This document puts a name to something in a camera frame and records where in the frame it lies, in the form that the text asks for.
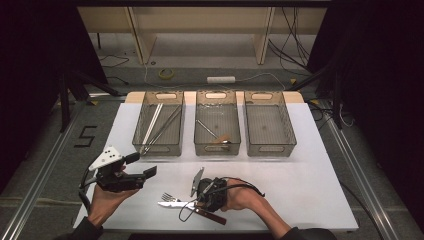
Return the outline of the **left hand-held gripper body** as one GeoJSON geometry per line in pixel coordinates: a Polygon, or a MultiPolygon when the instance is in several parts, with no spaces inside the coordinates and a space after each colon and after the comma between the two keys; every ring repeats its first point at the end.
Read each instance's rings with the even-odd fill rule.
{"type": "Polygon", "coordinates": [[[146,181],[145,175],[126,174],[122,167],[126,165],[125,157],[112,146],[107,146],[88,167],[89,171],[97,171],[96,183],[104,190],[121,192],[141,189],[146,181]]]}

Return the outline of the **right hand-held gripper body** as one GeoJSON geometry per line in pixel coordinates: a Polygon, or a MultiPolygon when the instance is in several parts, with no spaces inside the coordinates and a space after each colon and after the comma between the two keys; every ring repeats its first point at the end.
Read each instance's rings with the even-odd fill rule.
{"type": "Polygon", "coordinates": [[[203,178],[204,168],[201,167],[193,178],[190,196],[196,196],[198,202],[217,203],[219,209],[227,200],[227,181],[223,178],[203,178]]]}

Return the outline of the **wooden-handled fork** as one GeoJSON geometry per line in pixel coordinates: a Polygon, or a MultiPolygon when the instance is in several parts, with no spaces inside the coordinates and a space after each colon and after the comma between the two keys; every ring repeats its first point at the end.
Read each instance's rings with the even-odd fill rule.
{"type": "MultiPolygon", "coordinates": [[[[171,202],[175,201],[176,202],[176,201],[182,201],[182,200],[180,200],[180,199],[178,199],[178,198],[176,198],[176,197],[174,197],[174,196],[172,196],[168,193],[163,193],[162,196],[161,196],[161,201],[171,201],[171,202]]],[[[190,210],[190,214],[196,213],[197,215],[200,215],[204,218],[207,218],[207,219],[214,221],[214,222],[221,224],[221,225],[225,225],[226,222],[227,222],[227,220],[225,218],[220,217],[218,215],[215,215],[214,213],[207,212],[207,211],[199,208],[198,206],[195,209],[188,209],[188,208],[175,208],[175,209],[180,209],[181,211],[183,211],[184,209],[190,210]]]]}

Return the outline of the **smoky clear plastic bin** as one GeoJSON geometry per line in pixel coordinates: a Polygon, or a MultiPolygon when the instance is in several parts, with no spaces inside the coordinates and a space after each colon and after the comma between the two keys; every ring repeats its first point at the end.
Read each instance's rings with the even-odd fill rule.
{"type": "Polygon", "coordinates": [[[297,140],[281,91],[245,91],[244,117],[248,156],[291,155],[297,140]]]}
{"type": "Polygon", "coordinates": [[[195,151],[198,156],[236,156],[241,144],[236,92],[232,90],[196,92],[195,151]],[[201,120],[217,135],[228,134],[230,144],[212,144],[215,138],[196,120],[201,120]]]}
{"type": "Polygon", "coordinates": [[[182,91],[145,93],[132,139],[132,144],[139,153],[140,149],[152,140],[178,105],[182,106],[180,113],[147,154],[142,155],[143,157],[180,156],[184,118],[182,91]]]}

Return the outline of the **person's right hand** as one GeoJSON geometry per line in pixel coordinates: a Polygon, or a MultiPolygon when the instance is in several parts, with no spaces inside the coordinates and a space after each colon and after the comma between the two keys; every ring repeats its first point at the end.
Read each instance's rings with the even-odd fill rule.
{"type": "Polygon", "coordinates": [[[237,187],[237,184],[241,184],[239,179],[227,181],[231,189],[227,191],[227,200],[220,208],[221,211],[249,209],[256,212],[264,207],[264,198],[256,191],[248,187],[237,187]]]}

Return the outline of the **person's left hand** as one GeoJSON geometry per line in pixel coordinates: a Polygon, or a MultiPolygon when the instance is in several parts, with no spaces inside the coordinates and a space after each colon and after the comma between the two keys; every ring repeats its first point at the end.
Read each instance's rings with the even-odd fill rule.
{"type": "Polygon", "coordinates": [[[100,228],[126,199],[136,193],[137,190],[127,190],[122,192],[104,191],[100,186],[96,185],[88,214],[88,220],[96,228],[100,228]]]}

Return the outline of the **black metal stand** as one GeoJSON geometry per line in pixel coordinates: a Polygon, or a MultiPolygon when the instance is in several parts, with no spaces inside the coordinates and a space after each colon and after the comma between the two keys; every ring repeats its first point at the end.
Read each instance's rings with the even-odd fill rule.
{"type": "Polygon", "coordinates": [[[66,70],[59,78],[59,93],[62,113],[61,132],[66,130],[71,121],[69,94],[72,94],[77,101],[87,101],[89,93],[85,88],[85,84],[93,85],[114,97],[123,96],[123,93],[120,93],[108,86],[106,83],[102,83],[81,71],[66,70]]]}
{"type": "Polygon", "coordinates": [[[319,84],[315,90],[315,94],[319,97],[332,98],[333,121],[336,126],[342,128],[341,113],[341,76],[338,69],[332,64],[327,64],[321,70],[304,79],[301,83],[295,84],[289,88],[289,91],[297,91],[306,87],[313,82],[318,81],[319,84]]]}

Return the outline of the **white power strip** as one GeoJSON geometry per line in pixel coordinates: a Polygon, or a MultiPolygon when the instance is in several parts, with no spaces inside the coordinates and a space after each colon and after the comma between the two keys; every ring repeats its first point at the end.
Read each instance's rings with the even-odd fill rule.
{"type": "Polygon", "coordinates": [[[206,81],[208,84],[233,84],[236,82],[234,76],[214,76],[207,77],[206,81]]]}

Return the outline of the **beige wooden desk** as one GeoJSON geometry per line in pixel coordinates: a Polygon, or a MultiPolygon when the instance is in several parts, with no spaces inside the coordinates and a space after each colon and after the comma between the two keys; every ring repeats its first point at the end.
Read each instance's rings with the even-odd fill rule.
{"type": "Polygon", "coordinates": [[[80,7],[89,33],[130,33],[139,61],[146,63],[159,33],[251,34],[256,61],[265,62],[272,34],[287,34],[287,20],[299,22],[300,34],[316,34],[324,8],[301,7],[80,7]]]}

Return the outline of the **short aluminium rail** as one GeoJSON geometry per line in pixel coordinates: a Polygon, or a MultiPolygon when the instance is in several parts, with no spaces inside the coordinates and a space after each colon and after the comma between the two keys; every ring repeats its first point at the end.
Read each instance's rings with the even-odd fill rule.
{"type": "Polygon", "coordinates": [[[101,101],[125,101],[126,95],[118,95],[114,96],[108,93],[90,93],[89,99],[90,100],[101,100],[101,101]]]}

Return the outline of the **long aluminium floor rail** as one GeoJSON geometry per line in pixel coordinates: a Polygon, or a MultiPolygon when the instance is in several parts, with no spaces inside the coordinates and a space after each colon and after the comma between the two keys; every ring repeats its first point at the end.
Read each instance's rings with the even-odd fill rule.
{"type": "Polygon", "coordinates": [[[55,144],[42,165],[42,168],[39,170],[35,180],[30,185],[28,192],[18,205],[17,210],[7,225],[7,228],[0,235],[1,240],[18,239],[57,161],[59,160],[80,113],[84,108],[85,105],[82,102],[79,102],[74,106],[68,125],[62,132],[59,133],[55,144]]]}
{"type": "Polygon", "coordinates": [[[381,240],[400,240],[389,215],[373,190],[344,132],[336,123],[336,118],[340,116],[340,108],[331,106],[327,101],[322,102],[322,107],[332,108],[332,112],[326,118],[326,121],[328,122],[329,129],[335,138],[359,192],[361,193],[362,200],[358,197],[355,197],[355,199],[362,207],[364,207],[364,211],[376,228],[381,240]]]}

